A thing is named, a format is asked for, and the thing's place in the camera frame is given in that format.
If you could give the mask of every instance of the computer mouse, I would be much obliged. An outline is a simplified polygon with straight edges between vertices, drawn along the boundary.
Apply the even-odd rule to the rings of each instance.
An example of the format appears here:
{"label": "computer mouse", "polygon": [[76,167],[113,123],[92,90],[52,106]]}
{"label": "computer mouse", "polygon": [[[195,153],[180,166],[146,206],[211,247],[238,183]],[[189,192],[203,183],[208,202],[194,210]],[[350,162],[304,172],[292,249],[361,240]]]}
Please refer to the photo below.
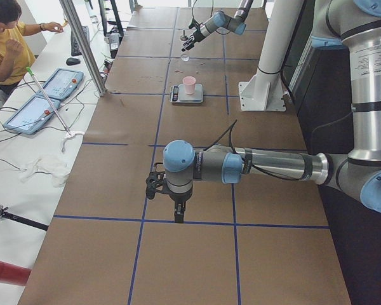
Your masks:
{"label": "computer mouse", "polygon": [[74,58],[74,57],[69,57],[66,60],[66,64],[67,65],[77,65],[77,64],[80,64],[80,63],[81,63],[81,60],[78,59],[78,58]]}

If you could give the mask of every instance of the keyboard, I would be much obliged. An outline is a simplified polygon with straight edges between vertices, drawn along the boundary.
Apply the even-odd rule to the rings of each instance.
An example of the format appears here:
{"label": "keyboard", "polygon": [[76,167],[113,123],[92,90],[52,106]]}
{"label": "keyboard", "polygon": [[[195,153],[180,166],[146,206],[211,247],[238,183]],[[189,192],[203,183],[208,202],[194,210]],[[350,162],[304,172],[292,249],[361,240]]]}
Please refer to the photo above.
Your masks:
{"label": "keyboard", "polygon": [[[87,25],[82,25],[83,34],[86,36],[88,42],[90,42],[89,27]],[[77,43],[76,37],[73,33],[70,34],[70,54],[72,56],[82,55],[81,49]]]}

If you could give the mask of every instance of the white sticker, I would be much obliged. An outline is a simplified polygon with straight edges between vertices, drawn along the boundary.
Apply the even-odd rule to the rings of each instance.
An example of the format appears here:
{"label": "white sticker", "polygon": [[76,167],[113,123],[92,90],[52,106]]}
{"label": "white sticker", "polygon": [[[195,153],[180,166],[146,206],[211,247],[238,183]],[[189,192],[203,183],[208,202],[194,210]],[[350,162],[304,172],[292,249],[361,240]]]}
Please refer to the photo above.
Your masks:
{"label": "white sticker", "polygon": [[381,44],[350,53],[351,80],[381,75]]}

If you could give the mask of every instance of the robot arm in background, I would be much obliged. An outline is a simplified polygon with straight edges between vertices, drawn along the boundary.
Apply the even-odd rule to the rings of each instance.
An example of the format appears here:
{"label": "robot arm in background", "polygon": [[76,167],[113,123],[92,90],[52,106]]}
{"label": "robot arm in background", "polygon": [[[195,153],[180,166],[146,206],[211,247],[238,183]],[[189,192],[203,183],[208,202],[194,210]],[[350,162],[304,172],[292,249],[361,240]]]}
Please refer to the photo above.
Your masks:
{"label": "robot arm in background", "polygon": [[315,47],[350,50],[354,149],[310,156],[221,146],[194,151],[184,141],[171,142],[164,150],[165,171],[155,169],[147,179],[147,197],[169,194],[175,222],[184,221],[193,180],[238,183],[247,173],[313,180],[381,213],[381,0],[317,0],[312,32]]}
{"label": "robot arm in background", "polygon": [[248,16],[248,12],[250,11],[253,1],[254,0],[242,0],[234,17],[227,16],[222,11],[216,11],[213,16],[203,24],[197,24],[194,20],[192,20],[189,29],[193,29],[195,27],[196,30],[184,42],[182,51],[190,50],[195,46],[195,43],[200,43],[204,38],[215,32],[219,27],[223,27],[224,29],[238,35],[242,35],[246,28],[244,21]]}

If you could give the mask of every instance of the red cylinder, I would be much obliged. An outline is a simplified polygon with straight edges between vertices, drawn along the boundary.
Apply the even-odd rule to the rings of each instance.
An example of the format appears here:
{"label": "red cylinder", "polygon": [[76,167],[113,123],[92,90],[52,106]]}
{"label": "red cylinder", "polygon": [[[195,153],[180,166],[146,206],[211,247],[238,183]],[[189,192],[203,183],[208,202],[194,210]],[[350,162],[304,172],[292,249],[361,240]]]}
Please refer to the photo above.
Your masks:
{"label": "red cylinder", "polygon": [[0,261],[0,283],[25,286],[31,269]]}

